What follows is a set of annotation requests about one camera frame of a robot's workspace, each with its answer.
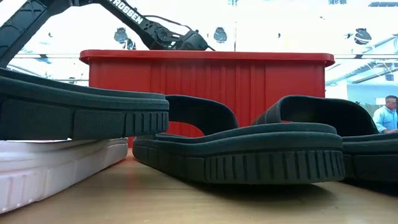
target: wooden table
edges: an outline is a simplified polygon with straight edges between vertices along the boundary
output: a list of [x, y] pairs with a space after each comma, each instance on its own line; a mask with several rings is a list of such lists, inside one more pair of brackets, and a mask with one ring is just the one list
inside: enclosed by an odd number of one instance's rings
[[398, 199], [331, 182], [204, 186], [125, 161], [53, 197], [0, 215], [1, 224], [398, 223]]

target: red bin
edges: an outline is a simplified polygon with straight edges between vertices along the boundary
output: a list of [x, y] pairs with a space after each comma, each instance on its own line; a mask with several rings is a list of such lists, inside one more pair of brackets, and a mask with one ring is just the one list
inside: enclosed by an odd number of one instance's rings
[[[247, 126], [285, 95], [325, 97], [330, 54], [173, 50], [84, 50], [89, 85], [97, 88], [181, 94], [229, 106]], [[201, 136], [188, 124], [168, 133]]]

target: white shoe sole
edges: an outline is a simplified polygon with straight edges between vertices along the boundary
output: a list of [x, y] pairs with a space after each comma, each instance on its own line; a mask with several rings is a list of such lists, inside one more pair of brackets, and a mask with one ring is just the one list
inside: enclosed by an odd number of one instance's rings
[[0, 213], [43, 200], [127, 155], [127, 139], [0, 141]]

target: cable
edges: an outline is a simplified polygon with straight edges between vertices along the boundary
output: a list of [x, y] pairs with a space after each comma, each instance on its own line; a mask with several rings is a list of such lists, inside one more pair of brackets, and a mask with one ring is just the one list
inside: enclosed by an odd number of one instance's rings
[[213, 47], [210, 47], [209, 45], [207, 45], [208, 48], [210, 48], [210, 50], [212, 51], [216, 51]]
[[[166, 18], [164, 18], [164, 17], [162, 17], [162, 16], [144, 15], [144, 17], [145, 17], [145, 18], [147, 18], [147, 17], [148, 17], [148, 18], [152, 17], [152, 18], [162, 19], [162, 20], [164, 20], [164, 21], [166, 21], [166, 22], [173, 23], [173, 24], [178, 25], [178, 26], [183, 26], [183, 27], [186, 27], [186, 28], [188, 28], [188, 29], [190, 29], [190, 30], [193, 31], [193, 29], [192, 29], [191, 27], [187, 26], [187, 25], [183, 25], [183, 24], [181, 24], [181, 23], [179, 23], [179, 22], [175, 22], [175, 21], [172, 21], [172, 20], [170, 20], [170, 19], [166, 19]], [[209, 45], [207, 45], [207, 47], [210, 48], [212, 51], [216, 51], [213, 47], [210, 47]]]

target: black robotic arm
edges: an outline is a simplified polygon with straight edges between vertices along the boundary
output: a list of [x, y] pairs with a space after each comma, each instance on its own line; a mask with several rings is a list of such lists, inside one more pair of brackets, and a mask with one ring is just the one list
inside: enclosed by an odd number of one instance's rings
[[185, 35], [174, 33], [158, 22], [146, 19], [158, 16], [143, 16], [125, 0], [26, 0], [0, 27], [0, 67], [5, 68], [50, 17], [71, 6], [93, 3], [102, 5], [136, 32], [149, 50], [214, 50], [197, 30], [188, 27]]
[[92, 0], [87, 2], [88, 4], [99, 3], [114, 14], [135, 31], [150, 50], [206, 50], [209, 48], [197, 30], [190, 29], [185, 35], [174, 33], [158, 22], [146, 18], [157, 16], [143, 16], [125, 0]]

